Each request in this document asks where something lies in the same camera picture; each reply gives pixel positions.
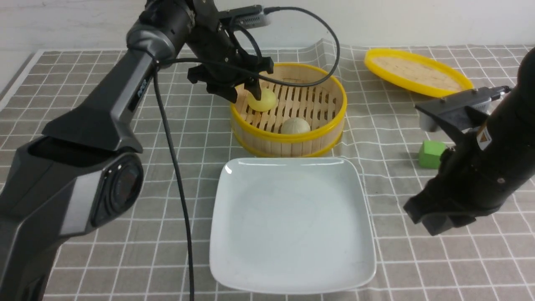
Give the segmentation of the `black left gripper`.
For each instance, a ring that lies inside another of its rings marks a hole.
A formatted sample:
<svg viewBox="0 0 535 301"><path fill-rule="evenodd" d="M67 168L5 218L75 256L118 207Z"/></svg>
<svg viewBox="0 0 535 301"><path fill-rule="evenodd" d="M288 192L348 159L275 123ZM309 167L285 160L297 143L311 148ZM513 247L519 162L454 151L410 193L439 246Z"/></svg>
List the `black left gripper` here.
<svg viewBox="0 0 535 301"><path fill-rule="evenodd" d="M245 84L248 91L256 100L262 97L262 88L258 78L242 72L253 74L266 72L272 74L273 60L263 57L256 43L253 44L256 54L247 53L234 31L246 32L241 26L237 28L224 27L218 18L218 8L212 0L188 0L187 4L194 12L194 28L186 40L197 59L203 60L201 65L189 71L192 83L206 83L206 91L217 95L230 103L236 103L236 87Z"/></svg>

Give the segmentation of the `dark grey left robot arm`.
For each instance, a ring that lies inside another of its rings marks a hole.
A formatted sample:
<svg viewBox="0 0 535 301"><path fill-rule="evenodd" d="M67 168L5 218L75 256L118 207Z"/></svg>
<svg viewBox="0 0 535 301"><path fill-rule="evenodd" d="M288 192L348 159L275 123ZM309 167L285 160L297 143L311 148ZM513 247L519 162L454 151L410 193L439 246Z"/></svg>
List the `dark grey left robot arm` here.
<svg viewBox="0 0 535 301"><path fill-rule="evenodd" d="M143 183L143 148L131 128L155 71L183 46L202 64L192 83L235 102L273 60L250 55L230 29L268 24L260 5L218 11L212 0L149 0L126 36L127 51L73 110L49 121L15 151L1 192L1 299L40 301L59 247L90 234L134 205Z"/></svg>

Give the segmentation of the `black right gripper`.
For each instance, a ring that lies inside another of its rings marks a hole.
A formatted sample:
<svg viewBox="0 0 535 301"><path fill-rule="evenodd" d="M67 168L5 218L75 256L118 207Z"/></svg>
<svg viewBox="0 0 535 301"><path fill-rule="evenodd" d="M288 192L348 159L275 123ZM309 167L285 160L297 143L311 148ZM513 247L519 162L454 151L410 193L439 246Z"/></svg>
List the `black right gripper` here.
<svg viewBox="0 0 535 301"><path fill-rule="evenodd" d="M414 224L422 223L428 234L436 236L452 228L465 227L478 217L487 217L502 206L501 198L455 194L442 184L427 184L403 206Z"/></svg>

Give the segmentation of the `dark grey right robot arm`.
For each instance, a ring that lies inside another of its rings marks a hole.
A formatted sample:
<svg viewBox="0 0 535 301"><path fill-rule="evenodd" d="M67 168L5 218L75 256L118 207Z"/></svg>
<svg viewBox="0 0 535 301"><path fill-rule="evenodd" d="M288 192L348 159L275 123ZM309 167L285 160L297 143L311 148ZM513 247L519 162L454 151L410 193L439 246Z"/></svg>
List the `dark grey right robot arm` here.
<svg viewBox="0 0 535 301"><path fill-rule="evenodd" d="M437 175L403 206L432 235L497 212L534 175L535 52L522 59L517 84L480 87L416 105L453 141Z"/></svg>

